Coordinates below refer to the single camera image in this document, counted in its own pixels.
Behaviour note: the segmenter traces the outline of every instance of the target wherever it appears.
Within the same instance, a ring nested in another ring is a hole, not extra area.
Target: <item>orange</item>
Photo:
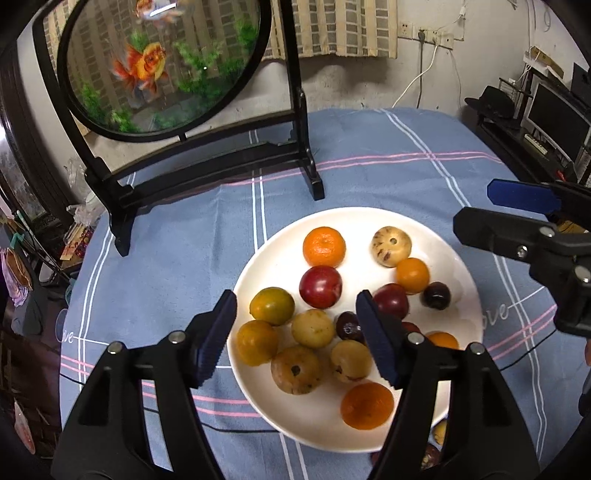
[[[460,349],[460,344],[457,342],[456,337],[446,332],[435,332],[429,333],[427,338],[431,340],[437,346],[443,346],[445,348],[453,348],[455,350]]]
[[[429,285],[431,275],[423,260],[406,258],[396,265],[395,282],[402,285],[407,294],[421,293]]]
[[[392,392],[374,382],[353,387],[340,404],[340,416],[347,425],[357,430],[379,427],[393,411]]]
[[[345,258],[346,250],[345,240],[341,234],[328,226],[314,228],[304,238],[302,247],[304,258],[311,267],[338,267]]]

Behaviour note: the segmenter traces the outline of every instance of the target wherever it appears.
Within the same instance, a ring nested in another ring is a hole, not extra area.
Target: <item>electrical outlet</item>
[[[453,32],[441,32],[438,41],[442,47],[453,50]]]
[[[432,28],[429,28],[429,27],[418,27],[413,35],[413,38],[415,40],[419,40],[418,33],[421,30],[425,32],[425,43],[431,43],[433,45],[437,44],[438,32]]]
[[[423,30],[425,32],[425,42],[427,43],[432,43],[433,45],[437,44],[437,31],[436,30],[432,30],[429,28],[422,28],[421,30]]]
[[[398,36],[400,38],[413,39],[414,25],[410,22],[400,22],[398,24]]]

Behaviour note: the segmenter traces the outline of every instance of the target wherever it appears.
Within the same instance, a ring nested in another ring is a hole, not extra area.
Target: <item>goldfish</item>
[[[127,44],[127,65],[117,59],[113,59],[112,73],[125,83],[129,90],[148,89],[156,94],[156,80],[166,79],[168,74],[164,71],[166,64],[166,51],[160,42],[149,44],[143,53],[140,53]]]
[[[154,22],[156,26],[175,23],[189,7],[189,0],[137,0],[135,14],[140,20]]]

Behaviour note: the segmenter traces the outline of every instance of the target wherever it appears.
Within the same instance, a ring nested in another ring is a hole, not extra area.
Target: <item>black hat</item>
[[[479,114],[488,117],[513,118],[515,105],[502,90],[488,86],[480,98],[466,98],[466,103]]]

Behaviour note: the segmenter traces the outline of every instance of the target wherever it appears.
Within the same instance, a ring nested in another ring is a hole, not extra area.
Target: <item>pink stripe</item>
[[[150,382],[142,382],[142,385],[145,387],[155,388],[154,384]],[[193,395],[193,399],[200,401],[210,401],[214,403],[226,403],[228,405],[250,405],[248,400],[227,400],[225,398],[202,397],[201,395]]]
[[[70,365],[66,365],[66,364],[60,364],[60,365],[63,366],[63,367],[65,367],[65,368],[69,368],[73,372],[77,372],[77,373],[80,373],[80,374],[88,375],[86,372],[83,372],[82,370],[78,370],[77,368],[71,367]]]
[[[539,323],[540,321],[542,321],[544,319],[544,317],[546,317],[546,315],[548,315],[555,308],[556,308],[556,305],[552,305],[548,310],[546,310],[542,315],[537,317],[528,326],[523,327],[521,330],[519,330],[519,331],[515,332],[513,335],[507,337],[505,340],[502,340],[499,343],[496,343],[495,345],[488,347],[487,350],[490,352],[491,350],[494,350],[495,348],[498,348],[502,345],[505,345],[507,342],[510,342],[511,340],[513,340],[513,338],[518,336],[520,333],[525,332],[526,330],[530,330],[536,323]]]
[[[73,358],[70,358],[68,356],[62,355],[62,358],[66,359],[66,360],[70,360],[74,363],[77,364],[83,364],[86,367],[90,367],[90,368],[94,368],[94,365],[91,364],[86,364],[84,362],[80,362],[79,360],[74,360]],[[77,368],[71,367],[70,365],[66,365],[64,363],[61,364],[63,367],[68,368],[70,370],[72,370],[73,372],[77,372],[77,373],[81,373],[81,374],[85,374],[85,375],[90,375],[89,372],[83,372],[82,370],[79,370]],[[142,382],[142,385],[146,386],[146,387],[151,387],[154,388],[154,384],[151,384],[149,382]],[[228,405],[250,405],[250,402],[248,400],[230,400],[227,398],[212,398],[212,397],[202,397],[201,395],[193,395],[193,399],[194,400],[199,400],[199,401],[209,401],[212,403],[224,403],[224,404],[228,404]]]
[[[343,163],[346,161],[351,161],[351,160],[368,160],[370,158],[401,158],[401,157],[420,157],[422,155],[425,155],[423,152],[416,152],[416,153],[398,153],[398,154],[393,154],[393,155],[364,155],[361,157],[349,157],[349,158],[339,158],[337,160],[327,160],[327,161],[323,161],[323,162],[319,162],[318,166],[322,166],[322,165],[328,165],[331,163]],[[434,159],[435,160],[445,160],[445,158],[441,158],[439,159],[439,156],[443,156],[443,155],[477,155],[477,158],[488,158],[496,163],[502,163],[501,160],[497,159],[496,157],[493,157],[485,152],[470,152],[470,151],[466,151],[466,152],[445,152],[445,153],[434,153]]]
[[[90,368],[95,367],[94,365],[87,364],[87,363],[81,362],[80,360],[75,360],[73,358],[70,358],[69,356],[62,355],[61,357],[65,360],[69,360],[70,362],[74,362],[75,364],[83,365],[84,367],[90,367]]]
[[[156,395],[152,393],[143,392],[144,397],[156,398]],[[222,417],[242,417],[242,418],[259,418],[260,415],[256,412],[241,412],[241,411],[220,411],[220,410],[209,410],[207,408],[201,408],[195,406],[197,411],[202,413],[209,413],[210,415],[218,415]]]
[[[462,155],[462,154],[476,154],[475,156],[471,156],[471,157],[454,157],[454,158],[437,158],[438,155]],[[445,154],[433,154],[435,156],[435,160],[440,160],[440,161],[446,161],[446,160],[473,160],[473,159],[477,159],[477,158],[486,158],[488,160],[492,160],[496,163],[502,163],[500,160],[498,160],[496,157],[493,157],[491,155],[488,155],[484,152],[450,152],[450,153],[445,153]],[[345,161],[350,161],[350,160],[365,160],[365,159],[369,159],[369,158],[400,158],[400,157],[416,157],[416,158],[409,158],[406,161],[395,161],[395,162],[388,162],[388,163],[406,163],[407,161],[414,161],[414,160],[431,160],[433,157],[432,156],[426,156],[424,153],[419,152],[419,153],[410,153],[410,154],[396,154],[396,155],[366,155],[363,157],[349,157],[349,158],[340,158],[338,160],[328,160],[328,161],[324,161],[324,162],[320,162],[318,163],[318,171],[323,171],[323,170],[331,170],[330,167],[327,168],[323,168],[322,165],[325,164],[331,164],[331,163],[341,163],[341,162],[345,162]],[[354,167],[354,166],[361,166],[361,165],[373,165],[375,163],[354,163],[351,164],[349,166]],[[299,171],[295,171],[293,173],[286,173],[286,174],[282,174],[282,175],[277,175],[274,177],[264,177],[262,179],[263,182],[265,181],[270,181],[270,180],[280,180],[280,179],[284,179],[287,177],[294,177],[296,175],[299,175],[300,172]],[[239,187],[239,186],[244,186],[244,185],[250,185],[253,183],[253,180],[243,180],[243,181],[238,181],[235,183],[229,183],[228,186],[232,186],[232,187]]]
[[[515,345],[513,345],[510,348],[508,348],[504,352],[499,353],[497,356],[494,356],[492,359],[496,361],[499,358],[504,357],[508,353],[511,353],[513,350],[515,350],[517,347],[519,347],[522,343],[525,343],[527,340],[529,340],[530,338],[532,338],[534,335],[540,333],[544,328],[546,328],[553,321],[554,321],[554,317],[552,317],[550,320],[548,320],[545,324],[543,324],[540,328],[538,328],[537,330],[535,330],[533,333],[530,333],[527,337],[524,337],[522,340],[520,340],[519,342],[517,342]]]
[[[380,165],[380,164],[395,164],[395,163],[409,163],[412,161],[417,161],[417,160],[431,160],[432,158],[430,156],[426,156],[425,154],[419,154],[419,155],[423,155],[422,157],[415,157],[415,158],[406,158],[404,160],[392,160],[392,161],[386,161],[386,160],[382,160],[382,161],[371,161],[371,162],[358,162],[358,163],[350,163],[347,165],[331,165],[331,166],[327,166],[327,167],[322,167],[323,164],[328,163],[328,162],[322,162],[320,165],[320,167],[318,167],[318,171],[325,171],[325,170],[332,170],[334,168],[349,168],[349,167],[359,167],[359,166],[365,166],[365,165]],[[492,158],[492,157],[485,157],[484,155],[475,155],[475,156],[471,156],[471,157],[452,157],[452,158],[439,158],[439,161],[450,161],[450,160],[474,160],[474,159],[478,159],[478,158]],[[298,171],[292,171],[292,173],[285,173],[282,175],[276,175],[274,177],[263,177],[262,181],[266,182],[266,181],[271,181],[271,180],[281,180],[281,179],[286,179],[288,177],[295,177],[300,175],[299,170]],[[253,183],[252,179],[251,180],[244,180],[244,181],[239,181],[237,183],[230,183],[228,184],[229,186],[232,187],[239,187],[239,186],[244,186],[244,185],[251,185]]]

